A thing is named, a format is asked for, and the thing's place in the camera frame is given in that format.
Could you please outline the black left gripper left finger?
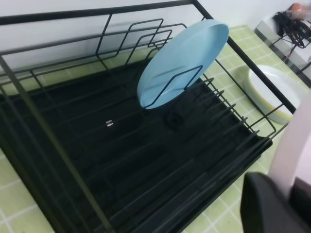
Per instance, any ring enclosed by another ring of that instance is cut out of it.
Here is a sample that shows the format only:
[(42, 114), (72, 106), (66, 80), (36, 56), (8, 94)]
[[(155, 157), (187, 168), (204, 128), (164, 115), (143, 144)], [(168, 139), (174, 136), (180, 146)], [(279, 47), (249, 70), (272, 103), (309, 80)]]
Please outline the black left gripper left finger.
[(266, 175), (247, 172), (240, 206), (245, 233), (309, 233), (311, 227)]

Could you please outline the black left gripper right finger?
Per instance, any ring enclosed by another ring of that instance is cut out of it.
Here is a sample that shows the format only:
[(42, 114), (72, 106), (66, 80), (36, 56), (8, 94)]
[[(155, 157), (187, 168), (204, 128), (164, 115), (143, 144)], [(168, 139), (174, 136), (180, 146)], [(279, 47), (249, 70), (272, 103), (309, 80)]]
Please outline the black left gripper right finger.
[(290, 204), (302, 218), (311, 217), (311, 186), (300, 178), (294, 181)]

